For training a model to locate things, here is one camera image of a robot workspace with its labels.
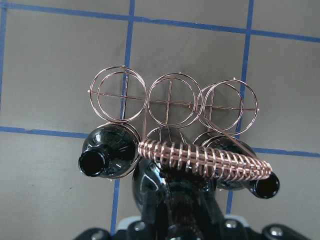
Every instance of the bottle neck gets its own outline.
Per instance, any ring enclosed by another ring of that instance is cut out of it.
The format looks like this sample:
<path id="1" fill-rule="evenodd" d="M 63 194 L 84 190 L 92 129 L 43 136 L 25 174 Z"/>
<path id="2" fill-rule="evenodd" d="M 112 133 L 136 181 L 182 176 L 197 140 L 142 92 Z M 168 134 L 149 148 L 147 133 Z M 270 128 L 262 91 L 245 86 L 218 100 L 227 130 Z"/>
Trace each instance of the bottle neck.
<path id="1" fill-rule="evenodd" d="M 89 177 L 101 175 L 109 164 L 109 153 L 96 147 L 83 152 L 78 161 L 80 172 Z"/>

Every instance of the gray tile floor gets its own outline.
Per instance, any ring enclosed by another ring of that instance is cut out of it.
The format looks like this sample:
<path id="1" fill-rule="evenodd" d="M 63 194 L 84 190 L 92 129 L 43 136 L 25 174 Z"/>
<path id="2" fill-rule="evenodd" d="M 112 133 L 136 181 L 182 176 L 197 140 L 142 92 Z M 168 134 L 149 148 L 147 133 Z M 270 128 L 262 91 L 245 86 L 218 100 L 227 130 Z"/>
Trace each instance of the gray tile floor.
<path id="1" fill-rule="evenodd" d="M 140 214 L 130 176 L 87 178 L 77 166 L 86 134 L 105 123 L 87 90 L 101 69 L 123 64 L 147 89 L 171 72 L 201 88 L 233 77 L 247 82 L 260 111 L 240 139 L 271 163 L 281 189 L 270 200 L 237 191 L 232 202 L 223 190 L 217 201 L 256 231 L 278 222 L 319 237 L 318 2 L 2 0 L 0 7 L 1 239 L 68 240 L 91 227 L 114 231 Z M 119 81 L 110 84 L 121 92 Z M 129 84 L 128 94 L 141 95 L 137 86 Z M 173 98 L 188 100 L 176 92 Z M 221 95 L 219 104 L 228 101 Z M 120 115 L 119 102 L 107 104 Z M 138 108 L 128 101 L 126 115 Z M 172 110 L 170 119 L 179 114 Z M 223 125 L 234 115 L 215 117 Z M 251 117 L 244 115 L 242 127 Z M 132 122 L 140 133 L 142 119 Z M 156 126 L 148 117 L 148 130 Z M 183 130 L 191 139 L 201 131 L 198 123 Z"/>

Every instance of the silver screw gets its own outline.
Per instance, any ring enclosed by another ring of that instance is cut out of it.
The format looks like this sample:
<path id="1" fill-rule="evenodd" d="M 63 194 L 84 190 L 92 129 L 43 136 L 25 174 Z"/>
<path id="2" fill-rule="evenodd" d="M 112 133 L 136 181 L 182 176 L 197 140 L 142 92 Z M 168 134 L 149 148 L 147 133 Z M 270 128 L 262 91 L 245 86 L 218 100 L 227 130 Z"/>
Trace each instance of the silver screw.
<path id="1" fill-rule="evenodd" d="M 101 240 L 104 237 L 104 232 L 99 230 L 91 236 L 91 240 Z"/>
<path id="2" fill-rule="evenodd" d="M 270 228 L 270 233 L 272 236 L 276 236 L 276 237 L 281 237 L 284 232 L 282 231 L 282 229 L 280 227 L 277 226 L 273 226 Z"/>
<path id="3" fill-rule="evenodd" d="M 145 223 L 143 221 L 140 221 L 134 225 L 134 230 L 142 231 L 143 229 L 145 229 L 145 227 L 146 227 Z"/>
<path id="4" fill-rule="evenodd" d="M 237 227 L 237 222 L 235 220 L 228 219 L 227 221 L 225 221 L 225 226 L 228 229 L 235 229 Z"/>

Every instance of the metal bottle holder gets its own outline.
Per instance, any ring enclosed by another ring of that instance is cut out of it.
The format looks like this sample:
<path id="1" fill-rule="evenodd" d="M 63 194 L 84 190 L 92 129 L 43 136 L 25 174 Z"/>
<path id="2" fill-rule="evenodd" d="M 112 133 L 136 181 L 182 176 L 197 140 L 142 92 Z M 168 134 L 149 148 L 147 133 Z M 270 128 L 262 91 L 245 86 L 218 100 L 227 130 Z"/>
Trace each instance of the metal bottle holder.
<path id="1" fill-rule="evenodd" d="M 123 75 L 122 83 L 124 83 L 125 85 L 124 94 L 116 95 L 102 92 L 103 84 L 106 83 L 106 81 L 108 81 L 110 77 L 115 75 Z M 134 77 L 141 84 L 143 88 L 143 96 L 139 97 L 127 95 L 129 76 Z M 159 87 L 160 84 L 163 84 L 165 82 L 169 82 L 169 91 L 167 98 L 163 100 L 151 98 L 151 95 L 154 92 L 155 88 Z M 193 101 L 173 101 L 172 86 L 174 82 L 184 84 L 191 92 Z M 249 92 L 251 92 L 255 104 L 254 108 L 244 108 L 244 100 L 242 98 L 242 95 L 237 90 L 237 88 L 232 85 L 233 83 L 241 84 L 245 88 L 247 88 Z M 215 89 L 220 85 L 230 87 L 232 90 L 236 92 L 237 96 L 239 97 L 238 108 L 214 105 L 214 92 Z M 263 160 L 259 160 L 257 156 L 255 156 L 252 152 L 244 148 L 239 142 L 237 142 L 237 139 L 232 137 L 234 135 L 241 134 L 248 130 L 254 123 L 259 110 L 256 94 L 243 81 L 240 81 L 235 78 L 228 79 L 210 84 L 205 88 L 201 89 L 199 84 L 191 76 L 178 72 L 166 74 L 159 77 L 152 84 L 148 91 L 144 80 L 137 72 L 125 66 L 113 66 L 103 69 L 96 75 L 96 77 L 93 79 L 92 84 L 90 85 L 90 89 L 88 90 L 88 92 L 90 93 L 90 102 L 93 107 L 93 110 L 100 118 L 106 121 L 118 124 L 128 123 L 138 118 L 144 110 L 148 111 L 149 115 L 156 123 L 164 127 L 176 127 L 182 129 L 190 126 L 196 120 L 199 120 L 206 128 L 208 128 L 208 131 L 200 134 L 197 137 L 197 139 L 203 136 L 204 134 L 219 133 L 230 139 L 234 144 L 239 146 L 248 155 L 246 156 L 234 152 L 195 145 L 183 146 L 182 144 L 180 144 L 179 148 L 175 148 L 174 143 L 172 145 L 167 145 L 166 142 L 156 142 L 152 139 L 146 139 L 141 141 L 138 145 L 139 154 L 144 158 L 151 159 L 152 161 L 160 164 L 161 166 L 181 170 L 182 166 L 185 165 L 187 166 L 185 168 L 185 171 L 189 171 L 189 169 L 191 169 L 191 172 L 195 175 L 201 175 L 204 178 L 215 178 L 230 181 L 267 179 L 272 172 L 272 168 L 269 163 Z M 125 118 L 123 113 L 124 111 L 122 111 L 121 117 L 116 118 L 114 116 L 111 116 L 111 114 L 109 114 L 107 110 L 104 109 L 104 107 L 101 104 L 102 97 L 121 98 L 122 103 L 124 104 L 123 106 L 126 105 L 127 99 L 141 100 L 143 101 L 143 105 L 142 108 L 132 117 Z M 161 121 L 156 118 L 151 107 L 153 103 L 160 103 L 166 105 L 165 121 Z M 190 114 L 182 121 L 170 122 L 170 105 L 188 107 L 190 109 Z M 213 109 L 236 110 L 238 111 L 238 117 L 230 126 L 220 128 L 211 121 Z M 226 133 L 225 131 L 230 130 L 232 127 L 239 124 L 244 111 L 254 112 L 253 118 L 249 122 L 249 124 L 244 129 L 240 129 L 238 131 L 236 130 L 232 133 Z M 143 135 L 145 135 L 147 126 L 146 116 L 144 117 L 143 125 Z"/>

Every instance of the wire handle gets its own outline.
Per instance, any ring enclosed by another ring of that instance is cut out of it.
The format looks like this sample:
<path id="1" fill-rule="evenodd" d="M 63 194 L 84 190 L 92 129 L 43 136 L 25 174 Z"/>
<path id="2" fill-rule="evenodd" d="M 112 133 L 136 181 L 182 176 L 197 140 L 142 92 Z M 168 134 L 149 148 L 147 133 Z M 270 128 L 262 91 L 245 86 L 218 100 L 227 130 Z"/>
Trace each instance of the wire handle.
<path id="1" fill-rule="evenodd" d="M 138 153 L 162 168 L 174 168 L 224 181 L 267 179 L 272 172 L 268 162 L 231 151 L 182 143 L 176 148 L 174 142 L 171 146 L 167 144 L 146 139 L 138 144 Z"/>

